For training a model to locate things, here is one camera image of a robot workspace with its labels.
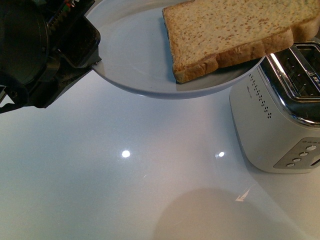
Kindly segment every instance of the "toaster vent holes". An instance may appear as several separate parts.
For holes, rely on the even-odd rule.
[[[263,99],[263,95],[260,93],[259,86],[258,84],[256,84],[256,80],[254,79],[254,76],[252,74],[249,74],[249,77],[250,77],[250,82],[252,84],[252,87],[255,91],[255,95],[257,96],[258,101],[261,103],[261,107],[263,108],[266,114],[266,117],[268,119],[271,119],[272,113],[270,112],[269,107],[266,105],[266,101]]]

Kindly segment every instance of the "toaster control panel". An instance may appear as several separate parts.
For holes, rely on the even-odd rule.
[[[313,169],[320,166],[320,137],[305,137],[286,153],[275,169]]]

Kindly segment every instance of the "metal part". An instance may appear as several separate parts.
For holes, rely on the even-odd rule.
[[[268,55],[261,63],[264,84],[284,115],[307,127],[320,127],[320,68],[312,57],[320,53],[316,42],[295,43]]]

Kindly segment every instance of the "white plate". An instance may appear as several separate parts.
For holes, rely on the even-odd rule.
[[[179,0],[104,0],[87,16],[99,30],[102,61],[94,70],[113,85],[159,99],[189,99],[222,91],[253,71],[257,59],[178,84],[162,9]]]

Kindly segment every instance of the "glossy white surface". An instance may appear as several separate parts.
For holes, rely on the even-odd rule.
[[[94,70],[128,92],[159,99],[189,99],[222,91],[255,69],[262,59],[222,68],[176,84],[162,9],[181,0],[104,0],[88,19],[99,30],[102,61]]]
[[[229,91],[154,99],[91,72],[1,114],[1,240],[320,239],[320,168],[248,164]]]

